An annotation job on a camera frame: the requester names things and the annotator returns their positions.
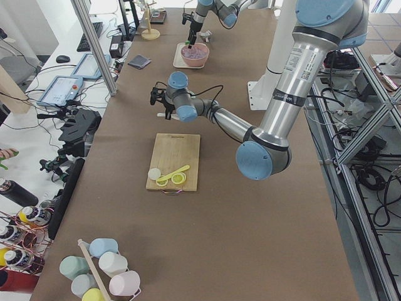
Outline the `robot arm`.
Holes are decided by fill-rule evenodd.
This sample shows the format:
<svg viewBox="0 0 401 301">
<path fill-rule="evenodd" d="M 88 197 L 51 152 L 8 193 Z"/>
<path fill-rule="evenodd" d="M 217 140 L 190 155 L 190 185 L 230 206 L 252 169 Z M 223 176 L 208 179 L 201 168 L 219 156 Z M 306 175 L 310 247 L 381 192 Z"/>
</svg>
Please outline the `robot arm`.
<svg viewBox="0 0 401 301">
<path fill-rule="evenodd" d="M 152 89 L 150 103 L 162 103 L 167 119 L 176 112 L 182 122 L 203 116 L 216 123 L 240 142 L 236 164 L 241 173 L 252 180 L 266 179 L 291 162 L 288 134 L 326 55 L 365 42 L 368 9 L 368 1 L 296 1 L 293 47 L 258 127 L 215 100 L 196 98 L 188 91 L 189 80 L 181 71 L 169 76 L 165 89 Z"/>
<path fill-rule="evenodd" d="M 197 1 L 195 11 L 186 13 L 185 8 L 182 12 L 182 24 L 190 23 L 189 35 L 185 44 L 191 49 L 197 40 L 206 17 L 209 12 L 214 13 L 220 24 L 226 29 L 232 29 L 237 23 L 239 14 L 250 6 L 261 6 L 268 8 L 273 1 L 220 1 L 220 0 L 200 0 Z"/>
</svg>

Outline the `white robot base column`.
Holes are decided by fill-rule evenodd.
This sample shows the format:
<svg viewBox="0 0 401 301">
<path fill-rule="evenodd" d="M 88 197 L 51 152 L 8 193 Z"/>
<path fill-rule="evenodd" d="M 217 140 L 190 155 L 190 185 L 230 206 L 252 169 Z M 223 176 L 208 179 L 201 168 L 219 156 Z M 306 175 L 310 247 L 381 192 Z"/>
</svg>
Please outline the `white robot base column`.
<svg viewBox="0 0 401 301">
<path fill-rule="evenodd" d="M 274 89 L 294 46 L 292 32 L 296 24 L 295 0 L 283 1 L 274 33 L 266 71 L 257 82 L 248 82 L 248 99 L 251 110 L 266 110 Z"/>
</svg>

